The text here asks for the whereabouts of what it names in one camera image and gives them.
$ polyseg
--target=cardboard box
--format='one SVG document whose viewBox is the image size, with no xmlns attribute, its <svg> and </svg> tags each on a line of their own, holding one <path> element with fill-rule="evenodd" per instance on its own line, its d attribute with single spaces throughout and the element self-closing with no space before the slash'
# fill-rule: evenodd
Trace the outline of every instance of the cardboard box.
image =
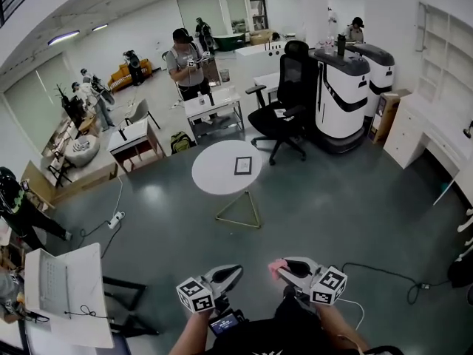
<svg viewBox="0 0 473 355">
<path fill-rule="evenodd" d="M 384 142 L 387 139 L 401 98 L 410 94 L 411 92 L 407 89 L 381 93 L 378 108 L 368 132 L 368 138 L 373 143 Z"/>
</svg>

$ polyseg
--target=orange sofa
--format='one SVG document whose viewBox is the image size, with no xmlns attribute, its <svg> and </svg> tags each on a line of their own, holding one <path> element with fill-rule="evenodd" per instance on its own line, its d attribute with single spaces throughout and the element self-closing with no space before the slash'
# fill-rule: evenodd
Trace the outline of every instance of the orange sofa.
<svg viewBox="0 0 473 355">
<path fill-rule="evenodd" d="M 143 76 L 147 78 L 153 72 L 151 62 L 148 59 L 143 59 L 140 61 L 141 71 L 143 72 Z M 119 89 L 129 86 L 133 84 L 132 76 L 128 71 L 128 64 L 121 64 L 120 69 L 112 74 L 109 80 L 109 88 L 113 92 L 117 92 Z"/>
</svg>

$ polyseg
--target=power strip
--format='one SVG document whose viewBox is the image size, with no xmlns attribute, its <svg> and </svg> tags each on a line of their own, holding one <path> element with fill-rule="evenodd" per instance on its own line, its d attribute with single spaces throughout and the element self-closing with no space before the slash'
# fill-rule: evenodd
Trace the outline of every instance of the power strip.
<svg viewBox="0 0 473 355">
<path fill-rule="evenodd" d="M 109 222 L 109 228 L 114 229 L 116 225 L 125 217 L 125 212 L 117 212 Z"/>
</svg>

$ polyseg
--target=trash bin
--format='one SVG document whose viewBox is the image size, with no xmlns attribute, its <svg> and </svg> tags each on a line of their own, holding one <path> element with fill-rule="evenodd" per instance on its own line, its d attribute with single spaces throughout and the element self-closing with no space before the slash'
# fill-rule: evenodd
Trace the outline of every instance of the trash bin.
<svg viewBox="0 0 473 355">
<path fill-rule="evenodd" d="M 223 83 L 230 81 L 230 71 L 226 68 L 220 70 L 220 77 L 222 78 Z"/>
</svg>

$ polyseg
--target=green backpack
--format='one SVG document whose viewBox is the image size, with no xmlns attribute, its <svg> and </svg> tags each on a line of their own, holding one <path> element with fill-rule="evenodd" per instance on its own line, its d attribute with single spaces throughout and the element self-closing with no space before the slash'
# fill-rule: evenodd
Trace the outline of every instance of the green backpack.
<svg viewBox="0 0 473 355">
<path fill-rule="evenodd" d="M 171 137 L 172 154 L 177 154 L 194 146 L 195 142 L 191 141 L 190 137 L 184 132 L 178 132 Z"/>
</svg>

